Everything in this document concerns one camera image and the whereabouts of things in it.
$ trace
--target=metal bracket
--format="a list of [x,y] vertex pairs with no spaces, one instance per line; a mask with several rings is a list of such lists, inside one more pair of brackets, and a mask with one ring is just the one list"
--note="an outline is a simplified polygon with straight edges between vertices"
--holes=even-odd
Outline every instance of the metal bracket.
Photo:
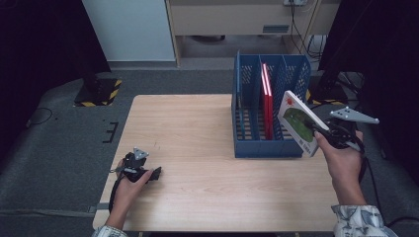
[[374,124],[379,123],[378,118],[371,118],[362,113],[349,109],[349,107],[346,107],[338,111],[332,111],[330,112],[330,116],[334,118],[342,119],[342,120],[359,121],[359,122],[367,122],[367,123],[374,123]]
[[133,155],[135,156],[135,160],[140,160],[142,158],[147,157],[149,154],[148,152],[142,151],[136,147],[133,148]]

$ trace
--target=person's arm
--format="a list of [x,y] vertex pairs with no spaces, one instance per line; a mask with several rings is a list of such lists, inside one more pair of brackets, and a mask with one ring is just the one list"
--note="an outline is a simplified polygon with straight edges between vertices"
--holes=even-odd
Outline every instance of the person's arm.
[[132,183],[126,178],[121,180],[115,194],[114,207],[111,214],[105,222],[105,225],[98,228],[93,233],[92,237],[126,236],[123,232],[126,215],[141,192],[142,187],[144,187],[145,183],[150,179],[152,173],[152,170],[147,171],[135,183]]
[[[336,149],[321,133],[314,132],[314,135],[326,158],[339,201],[339,205],[332,206],[338,218],[334,227],[335,236],[397,236],[384,226],[379,210],[367,205],[358,180],[362,166],[361,154],[353,148]],[[363,139],[360,131],[357,131],[357,136]]]

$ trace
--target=patterned sleeve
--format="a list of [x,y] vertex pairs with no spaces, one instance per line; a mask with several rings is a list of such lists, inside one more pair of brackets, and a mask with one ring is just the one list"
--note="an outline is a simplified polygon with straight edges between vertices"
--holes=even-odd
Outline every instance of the patterned sleeve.
[[104,225],[96,229],[92,237],[127,237],[127,235],[122,230]]
[[379,210],[373,205],[334,205],[332,209],[338,217],[336,237],[397,237],[384,226]]

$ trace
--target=hand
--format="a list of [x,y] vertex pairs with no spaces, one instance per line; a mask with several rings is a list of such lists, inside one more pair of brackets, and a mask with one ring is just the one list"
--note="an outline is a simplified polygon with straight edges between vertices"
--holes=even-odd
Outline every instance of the hand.
[[[123,165],[123,160],[120,161],[118,166]],[[122,178],[118,185],[115,193],[114,207],[112,212],[106,221],[106,225],[115,227],[117,229],[123,229],[124,222],[126,221],[126,215],[144,187],[145,183],[150,179],[152,170],[145,172],[135,183],[132,183],[128,178]]]
[[[360,131],[356,131],[356,134],[363,140],[363,134]],[[362,166],[361,154],[351,147],[334,148],[320,132],[314,132],[314,135],[326,158],[339,203],[345,205],[367,204],[358,180]]]

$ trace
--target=wall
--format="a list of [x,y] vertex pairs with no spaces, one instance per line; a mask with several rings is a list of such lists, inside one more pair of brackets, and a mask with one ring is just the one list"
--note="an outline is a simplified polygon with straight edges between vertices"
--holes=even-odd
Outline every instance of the wall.
[[164,0],[83,0],[108,61],[175,61]]

